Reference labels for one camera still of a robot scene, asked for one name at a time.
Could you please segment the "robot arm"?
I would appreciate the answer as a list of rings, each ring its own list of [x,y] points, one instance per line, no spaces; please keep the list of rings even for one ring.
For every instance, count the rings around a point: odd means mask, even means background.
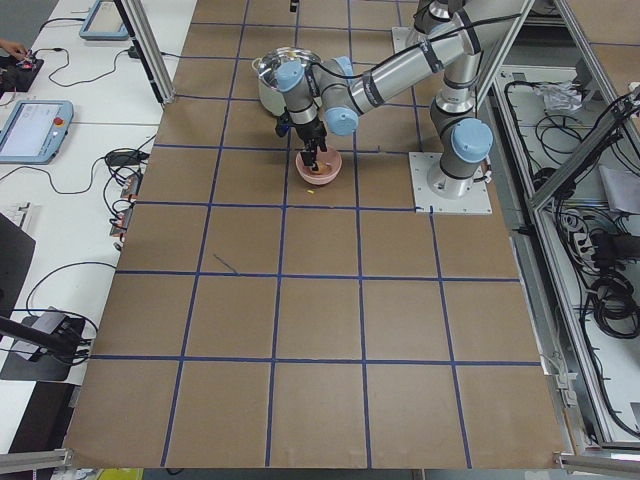
[[[531,6],[529,1],[421,1],[405,48],[359,75],[346,57],[308,65],[285,62],[275,72],[285,103],[275,132],[284,136],[294,130],[304,144],[303,164],[317,172],[327,134],[353,134],[365,113],[439,74],[443,84],[430,111],[444,152],[427,179],[436,195],[458,199],[493,144],[490,128],[473,114],[482,57],[503,44]]]

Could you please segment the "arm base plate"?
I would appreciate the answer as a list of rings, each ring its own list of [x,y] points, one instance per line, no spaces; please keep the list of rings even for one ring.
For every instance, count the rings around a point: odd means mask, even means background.
[[[419,34],[413,27],[393,27],[391,29],[391,37],[393,50],[395,53],[414,45],[419,37]]]
[[[482,164],[471,178],[457,180],[445,175],[438,152],[410,152],[409,164],[418,213],[491,215],[493,213]]]

